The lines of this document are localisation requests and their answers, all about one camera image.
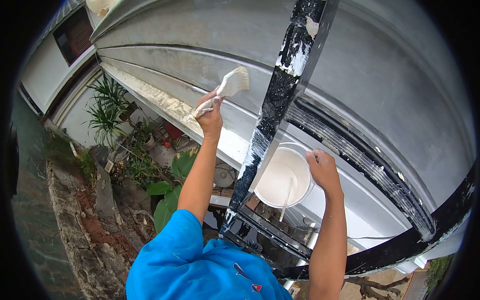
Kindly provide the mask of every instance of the paint bucket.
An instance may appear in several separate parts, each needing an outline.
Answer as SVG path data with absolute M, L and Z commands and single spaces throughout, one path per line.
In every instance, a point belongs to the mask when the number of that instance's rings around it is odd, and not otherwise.
M 293 179 L 287 207 L 303 201 L 314 186 L 305 149 L 297 143 L 281 143 L 270 160 L 257 186 L 257 197 L 266 205 L 282 208 L 287 197 L 290 178 Z

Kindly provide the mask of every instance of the blue shirt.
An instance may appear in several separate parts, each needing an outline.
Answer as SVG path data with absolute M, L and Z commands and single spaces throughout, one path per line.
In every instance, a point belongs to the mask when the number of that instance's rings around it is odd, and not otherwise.
M 261 257 L 225 240 L 204 248 L 200 222 L 186 210 L 140 250 L 126 289 L 128 300 L 292 299 Z

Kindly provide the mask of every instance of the ladder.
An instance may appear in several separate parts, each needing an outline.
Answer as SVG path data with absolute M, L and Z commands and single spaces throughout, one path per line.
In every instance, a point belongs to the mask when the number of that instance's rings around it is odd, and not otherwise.
M 292 124 L 319 142 L 325 141 L 337 149 L 338 156 L 362 172 L 412 224 L 411 229 L 394 239 L 349 256 L 346 275 L 352 276 L 395 266 L 399 261 L 418 256 L 429 245 L 437 243 L 441 235 L 459 221 L 461 212 L 466 209 L 468 212 L 472 196 L 467 195 L 465 190 L 468 190 L 469 184 L 473 184 L 475 172 L 472 167 L 466 180 L 445 202 L 446 205 L 435 211 L 434 215 L 438 216 L 448 214 L 449 205 L 454 205 L 459 198 L 463 199 L 464 206 L 459 215 L 449 216 L 442 230 L 437 230 L 439 224 L 434 221 L 408 180 L 396 171 L 398 168 L 392 161 L 376 151 L 374 144 L 359 131 L 347 127 L 340 116 L 304 94 L 325 45 L 338 3 L 339 0 L 296 1 L 218 237 L 227 238 L 244 247 L 245 251 L 261 256 L 229 231 L 235 219 L 239 219 L 282 249 L 309 262 L 312 254 L 310 248 L 245 205 L 253 196 L 250 186 L 256 185 L 288 124 Z M 277 278 L 308 280 L 308 265 L 286 268 L 277 262 L 266 261 Z

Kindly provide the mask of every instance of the window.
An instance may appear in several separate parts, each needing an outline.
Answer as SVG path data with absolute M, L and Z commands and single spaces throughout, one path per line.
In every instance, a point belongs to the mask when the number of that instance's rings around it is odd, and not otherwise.
M 53 37 L 69 66 L 92 45 L 90 43 L 92 32 L 90 20 L 83 7 L 53 32 Z

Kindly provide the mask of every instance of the paintbrush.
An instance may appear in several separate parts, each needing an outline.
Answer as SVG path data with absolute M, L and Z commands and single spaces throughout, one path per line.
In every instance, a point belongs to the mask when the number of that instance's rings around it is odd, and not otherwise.
M 216 96 L 202 103 L 193 113 L 193 117 L 197 118 L 208 111 L 212 111 L 213 100 L 216 97 L 231 97 L 238 91 L 248 90 L 250 88 L 250 76 L 245 67 L 238 67 L 227 75 L 223 76 L 223 81 L 216 91 Z
M 288 184 L 288 188 L 287 188 L 287 197 L 285 198 L 285 202 L 283 202 L 282 213 L 280 214 L 280 219 L 278 220 L 279 222 L 281 222 L 283 220 L 283 215 L 285 214 L 285 210 L 287 208 L 288 199 L 290 198 L 290 192 L 292 190 L 292 185 L 293 185 L 293 178 L 290 177 L 290 183 Z

